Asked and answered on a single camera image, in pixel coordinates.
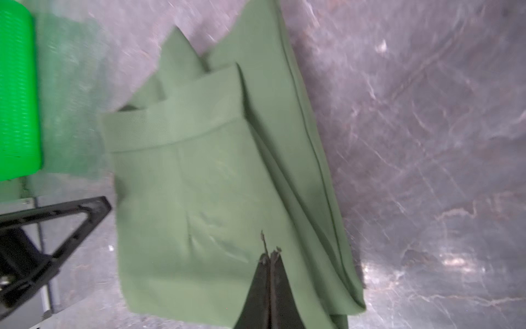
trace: green plastic basket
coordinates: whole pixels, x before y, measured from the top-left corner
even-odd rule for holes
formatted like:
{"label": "green plastic basket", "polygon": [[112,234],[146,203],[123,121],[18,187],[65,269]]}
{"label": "green plastic basket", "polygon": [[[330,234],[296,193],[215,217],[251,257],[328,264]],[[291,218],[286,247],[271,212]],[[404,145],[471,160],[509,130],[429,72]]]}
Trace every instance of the green plastic basket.
{"label": "green plastic basket", "polygon": [[42,164],[33,18],[0,0],[0,181],[34,174]]}

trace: bright green basket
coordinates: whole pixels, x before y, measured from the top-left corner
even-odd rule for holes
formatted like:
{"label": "bright green basket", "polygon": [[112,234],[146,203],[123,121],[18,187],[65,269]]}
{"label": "bright green basket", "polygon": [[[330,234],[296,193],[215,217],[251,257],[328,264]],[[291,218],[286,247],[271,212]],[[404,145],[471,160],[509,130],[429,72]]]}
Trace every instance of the bright green basket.
{"label": "bright green basket", "polygon": [[42,164],[33,18],[0,0],[0,181],[34,174]]}

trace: green fabric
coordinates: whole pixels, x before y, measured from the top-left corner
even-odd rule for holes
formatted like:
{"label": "green fabric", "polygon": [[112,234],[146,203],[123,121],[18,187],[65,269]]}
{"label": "green fabric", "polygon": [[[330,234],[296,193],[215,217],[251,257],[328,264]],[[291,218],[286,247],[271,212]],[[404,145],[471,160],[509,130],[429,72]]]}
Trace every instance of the green fabric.
{"label": "green fabric", "polygon": [[102,129],[132,311],[232,327],[263,250],[261,230],[282,249],[307,328],[344,328],[338,315],[365,310],[274,0],[250,1],[202,60],[175,30],[158,72],[126,108],[140,109],[104,116]]}

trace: gray marble surface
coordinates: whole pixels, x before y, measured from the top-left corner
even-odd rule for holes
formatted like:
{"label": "gray marble surface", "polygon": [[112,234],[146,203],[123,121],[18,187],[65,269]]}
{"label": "gray marble surface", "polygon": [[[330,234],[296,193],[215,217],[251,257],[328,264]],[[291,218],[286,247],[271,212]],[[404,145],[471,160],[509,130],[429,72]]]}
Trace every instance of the gray marble surface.
{"label": "gray marble surface", "polygon": [[[155,69],[174,24],[203,52],[228,32],[244,2],[55,4],[103,28],[112,68],[108,109],[115,110]],[[368,311],[350,326],[525,328],[526,2],[282,6],[366,286]],[[109,177],[64,180],[77,194],[40,203],[113,195]],[[45,227],[47,245],[68,229]],[[115,243],[110,216],[57,278],[52,291],[62,311],[47,325],[198,328],[126,310]]]}

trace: folded green garment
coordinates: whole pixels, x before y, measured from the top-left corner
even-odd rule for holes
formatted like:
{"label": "folded green garment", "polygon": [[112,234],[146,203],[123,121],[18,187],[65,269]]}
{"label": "folded green garment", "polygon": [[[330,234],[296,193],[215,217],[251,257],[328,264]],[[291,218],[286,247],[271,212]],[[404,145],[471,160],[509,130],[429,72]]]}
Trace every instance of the folded green garment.
{"label": "folded green garment", "polygon": [[282,249],[307,328],[365,310],[330,173],[275,0],[199,58],[179,30],[127,109],[102,120],[130,309],[232,327],[260,254]]}

